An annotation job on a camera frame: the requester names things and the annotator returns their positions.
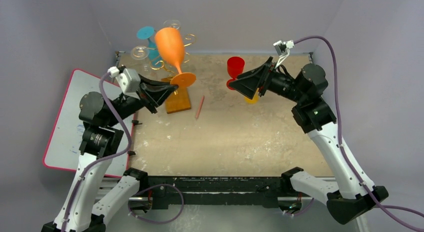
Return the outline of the clear wine glass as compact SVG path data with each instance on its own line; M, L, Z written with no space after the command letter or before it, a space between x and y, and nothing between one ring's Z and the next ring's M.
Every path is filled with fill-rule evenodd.
M138 69L140 73L147 75L153 71L149 57L150 49L146 46L139 45L134 47L130 52L130 56L133 60L133 67Z
M179 30L181 28L181 22L177 19L169 19L163 23L164 28L174 28Z

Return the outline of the orange plastic wine glass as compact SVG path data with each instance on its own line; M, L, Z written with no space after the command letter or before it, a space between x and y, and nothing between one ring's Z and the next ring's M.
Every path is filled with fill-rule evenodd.
M165 62L177 69L177 75L171 79L171 84L179 88L187 88L196 81L196 75L182 71L185 58L185 46L179 30L171 27L160 29L154 36L159 55Z

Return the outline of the blue plastic wine glass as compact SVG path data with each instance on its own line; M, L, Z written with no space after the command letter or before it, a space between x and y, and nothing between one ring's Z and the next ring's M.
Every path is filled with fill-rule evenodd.
M153 35L155 34L155 29L152 26L144 26L140 28L136 36L140 40L147 40L148 41L148 49L149 49L149 55L148 58L152 62L154 66L158 66L156 63L161 60L160 54L157 50L157 45L153 40Z

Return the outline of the yellow plastic wine glass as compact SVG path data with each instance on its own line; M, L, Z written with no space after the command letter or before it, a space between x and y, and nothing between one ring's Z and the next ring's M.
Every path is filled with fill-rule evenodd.
M248 98L248 97L245 96L244 100L246 101L246 103L253 105L253 104L256 104L258 102L259 98L260 98L259 90L257 89L252 98Z

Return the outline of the red plastic wine glass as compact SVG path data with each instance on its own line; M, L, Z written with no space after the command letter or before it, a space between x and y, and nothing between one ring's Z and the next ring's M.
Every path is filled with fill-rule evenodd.
M237 79L241 73L243 73L245 67L245 61L239 56L230 57L227 60L227 73L230 76L230 79L226 82L226 86L230 90L234 90L230 86L230 82L233 82Z

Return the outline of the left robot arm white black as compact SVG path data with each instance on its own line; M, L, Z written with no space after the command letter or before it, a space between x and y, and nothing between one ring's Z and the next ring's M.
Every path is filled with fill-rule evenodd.
M129 121L143 108L156 113L178 86L131 69L115 76L122 85L105 83L109 73L71 73L43 163L58 168L63 159L75 166L75 176L58 215L43 225L44 232L103 232L130 197L152 190L146 172L127 166Z

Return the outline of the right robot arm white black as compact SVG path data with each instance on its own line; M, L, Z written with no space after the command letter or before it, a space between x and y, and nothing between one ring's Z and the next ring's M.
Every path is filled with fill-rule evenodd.
M389 193L362 170L338 132L335 114L322 98L328 87L326 73L314 63L306 64L296 77L280 72L268 59L263 65L241 73L228 86L248 99L273 92L295 102L292 114L302 131L320 150L335 182L326 182L301 168L282 175L280 188L288 196L305 193L323 203L339 223L347 224L385 200Z

